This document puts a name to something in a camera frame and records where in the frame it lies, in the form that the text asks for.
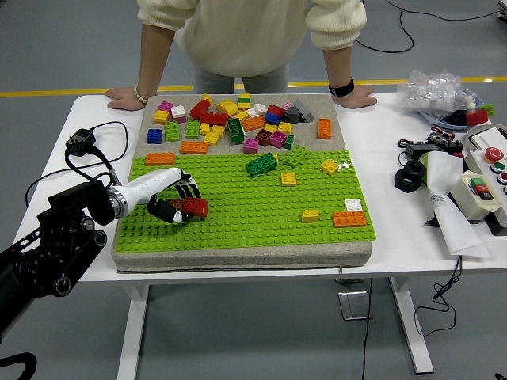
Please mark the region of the person's right hand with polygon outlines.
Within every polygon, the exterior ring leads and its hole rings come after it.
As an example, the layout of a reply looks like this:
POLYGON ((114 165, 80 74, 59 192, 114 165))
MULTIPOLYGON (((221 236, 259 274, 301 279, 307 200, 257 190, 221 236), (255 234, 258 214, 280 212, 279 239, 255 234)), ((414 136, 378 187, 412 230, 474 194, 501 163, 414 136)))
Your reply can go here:
POLYGON ((110 100, 107 104, 110 109, 138 111, 146 106, 136 97, 133 87, 108 89, 104 95, 110 100))

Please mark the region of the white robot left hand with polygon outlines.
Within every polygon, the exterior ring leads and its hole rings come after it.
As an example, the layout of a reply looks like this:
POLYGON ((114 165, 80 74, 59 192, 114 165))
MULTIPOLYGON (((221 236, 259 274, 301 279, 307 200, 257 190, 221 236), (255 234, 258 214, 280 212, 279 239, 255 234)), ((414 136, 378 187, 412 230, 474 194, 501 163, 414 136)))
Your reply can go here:
POLYGON ((129 216, 136 206, 145 204, 151 215, 164 222, 179 223, 190 220, 192 214, 179 211, 157 197, 157 194, 171 187, 177 189, 182 199, 201 197, 191 174, 176 167, 157 169, 128 182, 125 186, 112 186, 108 190, 115 218, 129 216))

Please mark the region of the person's left hand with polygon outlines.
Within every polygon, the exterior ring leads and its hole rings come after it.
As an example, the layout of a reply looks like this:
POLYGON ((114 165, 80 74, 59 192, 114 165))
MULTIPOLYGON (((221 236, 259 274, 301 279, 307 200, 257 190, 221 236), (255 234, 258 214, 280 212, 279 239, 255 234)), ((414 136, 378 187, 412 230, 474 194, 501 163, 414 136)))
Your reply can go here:
POLYGON ((333 101, 343 108, 358 109, 373 106, 377 98, 373 96, 374 87, 369 85, 356 85, 354 90, 343 97, 332 96, 333 101))

